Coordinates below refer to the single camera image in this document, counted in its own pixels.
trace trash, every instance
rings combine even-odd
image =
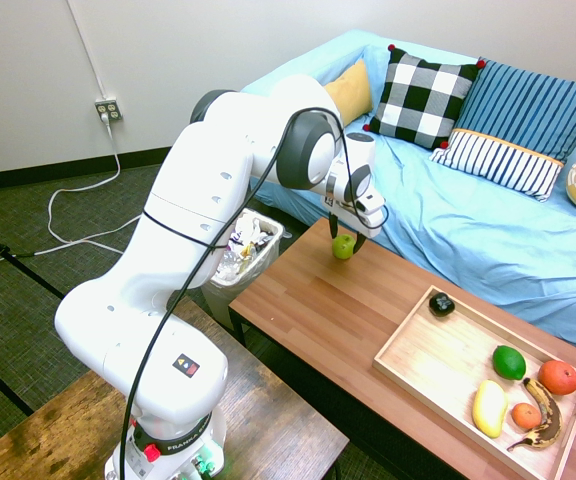
[[[244,211],[235,223],[235,231],[230,236],[228,249],[215,276],[225,281],[234,280],[252,264],[273,237],[273,232],[262,230],[259,217],[254,212]]]

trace red button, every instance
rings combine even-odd
[[[150,463],[154,462],[161,456],[161,452],[157,449],[154,443],[151,443],[146,448],[144,448],[144,453],[146,458]]]

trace white striped pillow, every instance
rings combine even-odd
[[[487,178],[503,187],[548,200],[563,163],[541,153],[471,130],[455,129],[448,147],[437,148],[430,160]]]

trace white wall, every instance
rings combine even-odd
[[[170,146],[195,102],[351,28],[576,80],[571,0],[71,0],[125,120],[120,152]],[[0,171],[111,153],[66,0],[0,0]]]

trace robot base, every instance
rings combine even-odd
[[[134,444],[134,428],[128,431],[126,442],[126,480],[202,480],[199,468],[205,468],[205,476],[214,477],[224,467],[223,445],[226,440],[226,419],[217,406],[204,433],[190,446],[174,455],[162,455],[149,462],[146,455]],[[108,458],[104,468],[105,480],[119,478],[119,445]]]

